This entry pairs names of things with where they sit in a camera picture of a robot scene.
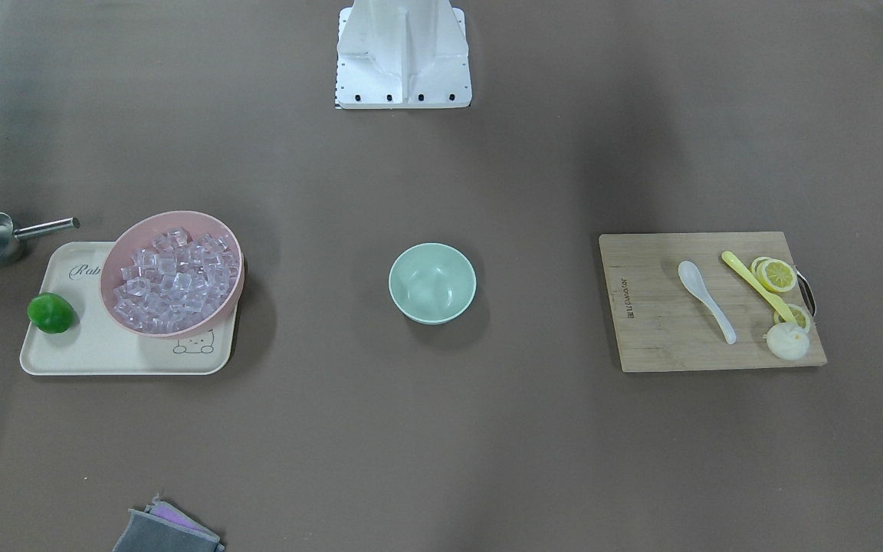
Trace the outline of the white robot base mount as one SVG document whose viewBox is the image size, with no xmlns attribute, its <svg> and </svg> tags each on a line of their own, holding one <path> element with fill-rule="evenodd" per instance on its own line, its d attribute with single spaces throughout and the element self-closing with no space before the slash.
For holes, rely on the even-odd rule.
<svg viewBox="0 0 883 552">
<path fill-rule="evenodd" d="M 464 12 L 448 1 L 355 1 L 339 13 L 334 105 L 344 110 L 466 108 Z"/>
</svg>

